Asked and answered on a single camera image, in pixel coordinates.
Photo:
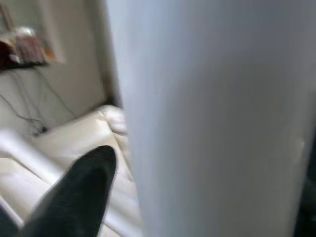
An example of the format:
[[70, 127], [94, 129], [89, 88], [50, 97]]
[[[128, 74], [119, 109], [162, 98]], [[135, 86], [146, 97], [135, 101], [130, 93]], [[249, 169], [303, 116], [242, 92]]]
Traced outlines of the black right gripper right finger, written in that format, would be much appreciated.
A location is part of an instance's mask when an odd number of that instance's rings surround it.
[[310, 179], [304, 183], [293, 236], [316, 236], [316, 185]]

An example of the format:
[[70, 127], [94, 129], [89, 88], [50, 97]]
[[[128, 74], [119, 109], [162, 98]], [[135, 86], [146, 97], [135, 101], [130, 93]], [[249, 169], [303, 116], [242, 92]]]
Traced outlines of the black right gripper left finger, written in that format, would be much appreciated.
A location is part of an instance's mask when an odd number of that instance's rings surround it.
[[98, 236], [116, 166], [115, 150], [107, 145], [80, 157], [39, 202], [19, 235]]

